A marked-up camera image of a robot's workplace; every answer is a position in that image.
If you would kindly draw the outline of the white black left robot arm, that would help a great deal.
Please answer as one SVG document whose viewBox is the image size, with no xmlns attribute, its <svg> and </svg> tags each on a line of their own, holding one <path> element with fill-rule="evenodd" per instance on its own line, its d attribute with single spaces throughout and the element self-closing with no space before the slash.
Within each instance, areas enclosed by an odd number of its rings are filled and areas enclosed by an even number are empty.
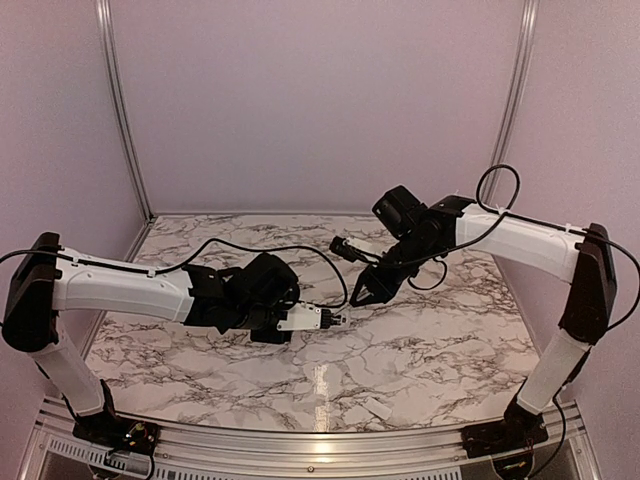
<svg viewBox="0 0 640 480">
<path fill-rule="evenodd" d="M 68 402 L 75 417 L 106 445 L 125 438 L 108 387 L 95 376 L 57 323 L 62 311 L 142 315 L 224 334 L 245 330 L 253 341 L 283 344 L 298 331 L 342 326 L 337 306 L 302 300 L 299 279 L 276 249 L 256 252 L 244 267 L 213 269 L 187 259 L 151 267 L 64 248 L 53 232 L 27 250 L 11 277 L 1 335 L 28 354 Z"/>
</svg>

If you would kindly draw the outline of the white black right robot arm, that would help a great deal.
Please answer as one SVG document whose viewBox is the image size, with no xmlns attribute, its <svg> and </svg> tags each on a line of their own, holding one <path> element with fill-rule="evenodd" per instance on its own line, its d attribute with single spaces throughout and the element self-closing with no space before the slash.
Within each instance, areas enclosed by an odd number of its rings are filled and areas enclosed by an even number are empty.
<svg viewBox="0 0 640 480">
<path fill-rule="evenodd" d="M 569 284 L 556 333 L 511 400 L 495 430 L 506 448 L 529 437 L 542 411 L 579 373 L 591 349 L 615 328 L 617 294 L 613 253 L 629 252 L 593 224 L 577 230 L 491 208 L 478 197 L 450 195 L 427 206 L 406 187 L 387 191 L 372 211 L 396 243 L 381 255 L 352 241 L 345 246 L 366 263 L 349 303 L 386 304 L 428 261 L 475 250 L 537 268 Z"/>
</svg>

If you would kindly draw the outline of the white battery cover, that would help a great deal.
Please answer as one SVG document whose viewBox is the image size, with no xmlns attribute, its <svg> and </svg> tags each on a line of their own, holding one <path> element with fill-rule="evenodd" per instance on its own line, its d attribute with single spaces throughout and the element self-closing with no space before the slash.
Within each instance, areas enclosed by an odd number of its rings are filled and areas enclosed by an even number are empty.
<svg viewBox="0 0 640 480">
<path fill-rule="evenodd" d="M 369 397 L 363 403 L 362 406 L 368 410 L 372 415 L 387 420 L 392 415 L 392 409 L 381 403 L 375 398 Z"/>
</svg>

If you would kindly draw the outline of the white remote control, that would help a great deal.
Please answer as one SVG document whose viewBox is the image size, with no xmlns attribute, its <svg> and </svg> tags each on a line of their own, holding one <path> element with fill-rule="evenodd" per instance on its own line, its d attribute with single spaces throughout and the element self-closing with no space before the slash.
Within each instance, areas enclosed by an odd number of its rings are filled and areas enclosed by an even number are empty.
<svg viewBox="0 0 640 480">
<path fill-rule="evenodd" d="M 332 312 L 329 309 L 322 309 L 320 313 L 320 329 L 330 329 L 332 327 L 342 327 L 348 323 L 346 315 Z"/>
</svg>

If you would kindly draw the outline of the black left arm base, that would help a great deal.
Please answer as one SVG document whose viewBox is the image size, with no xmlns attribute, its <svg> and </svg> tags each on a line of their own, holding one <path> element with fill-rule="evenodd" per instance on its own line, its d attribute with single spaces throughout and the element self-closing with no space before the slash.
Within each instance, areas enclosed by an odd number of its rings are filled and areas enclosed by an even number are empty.
<svg viewBox="0 0 640 480">
<path fill-rule="evenodd" d="M 144 456 L 155 452 L 159 425 L 124 417 L 116 413 L 113 401 L 106 398 L 102 409 L 92 415 L 74 415 L 73 435 L 115 452 L 126 451 Z"/>
</svg>

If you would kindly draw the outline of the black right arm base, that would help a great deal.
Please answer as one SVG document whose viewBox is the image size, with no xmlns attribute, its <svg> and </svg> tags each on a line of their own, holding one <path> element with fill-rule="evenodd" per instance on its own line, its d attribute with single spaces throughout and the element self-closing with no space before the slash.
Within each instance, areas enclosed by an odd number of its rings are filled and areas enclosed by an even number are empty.
<svg viewBox="0 0 640 480">
<path fill-rule="evenodd" d="M 477 458 L 531 448 L 549 435 L 543 416 L 530 413 L 513 398 L 500 420 L 466 426 L 461 438 L 467 456 Z"/>
</svg>

